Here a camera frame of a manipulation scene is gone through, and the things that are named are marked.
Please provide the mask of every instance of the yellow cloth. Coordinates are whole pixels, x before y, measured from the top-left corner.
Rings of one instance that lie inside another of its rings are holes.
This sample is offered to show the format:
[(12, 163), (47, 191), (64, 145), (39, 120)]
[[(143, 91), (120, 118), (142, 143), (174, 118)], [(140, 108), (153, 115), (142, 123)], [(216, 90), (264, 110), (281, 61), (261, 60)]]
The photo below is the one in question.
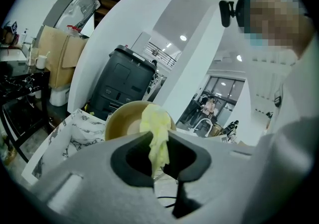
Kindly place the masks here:
[(142, 113), (140, 132), (151, 131), (153, 139), (150, 143), (149, 160), (152, 163), (152, 177), (156, 170), (169, 164), (166, 142), (171, 127), (168, 113), (160, 106), (149, 104)]

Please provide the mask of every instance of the cardboard box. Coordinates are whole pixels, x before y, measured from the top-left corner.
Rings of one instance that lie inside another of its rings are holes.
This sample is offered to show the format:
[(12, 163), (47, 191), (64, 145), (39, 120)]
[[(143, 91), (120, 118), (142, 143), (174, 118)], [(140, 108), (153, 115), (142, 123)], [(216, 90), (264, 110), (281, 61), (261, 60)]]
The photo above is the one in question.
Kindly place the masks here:
[(49, 86), (59, 88), (71, 83), (76, 64), (87, 42), (79, 37), (45, 26), (39, 40), (39, 55), (47, 57), (46, 68), (50, 70)]

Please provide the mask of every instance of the ceiling light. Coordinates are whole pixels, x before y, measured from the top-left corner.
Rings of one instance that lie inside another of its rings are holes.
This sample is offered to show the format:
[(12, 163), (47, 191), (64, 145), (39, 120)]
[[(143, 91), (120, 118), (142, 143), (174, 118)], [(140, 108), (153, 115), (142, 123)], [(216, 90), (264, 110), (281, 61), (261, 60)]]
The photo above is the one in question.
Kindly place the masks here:
[(186, 41), (186, 40), (187, 40), (186, 36), (184, 36), (184, 35), (181, 35), (181, 36), (180, 36), (180, 39), (181, 39), (182, 41)]

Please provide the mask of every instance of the wire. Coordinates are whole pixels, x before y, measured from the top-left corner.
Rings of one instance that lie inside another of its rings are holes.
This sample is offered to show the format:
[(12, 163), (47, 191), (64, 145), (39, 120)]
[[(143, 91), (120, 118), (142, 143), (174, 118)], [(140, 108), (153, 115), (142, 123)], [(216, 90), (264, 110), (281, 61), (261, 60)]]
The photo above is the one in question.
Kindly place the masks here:
[[(161, 199), (161, 198), (172, 198), (172, 199), (176, 199), (176, 197), (158, 197), (158, 199)], [(168, 205), (168, 206), (164, 206), (165, 208), (170, 208), (170, 207), (173, 207), (175, 205), (174, 204), (171, 204), (171, 205)]]

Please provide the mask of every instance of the white cup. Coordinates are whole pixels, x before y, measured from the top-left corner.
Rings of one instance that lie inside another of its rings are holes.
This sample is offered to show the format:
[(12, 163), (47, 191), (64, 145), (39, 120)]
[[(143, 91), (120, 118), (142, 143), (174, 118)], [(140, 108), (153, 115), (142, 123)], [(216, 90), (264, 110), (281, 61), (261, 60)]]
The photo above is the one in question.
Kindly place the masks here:
[(45, 68), (45, 62), (46, 62), (46, 56), (39, 55), (35, 59), (35, 66), (37, 67), (37, 69), (44, 69)]

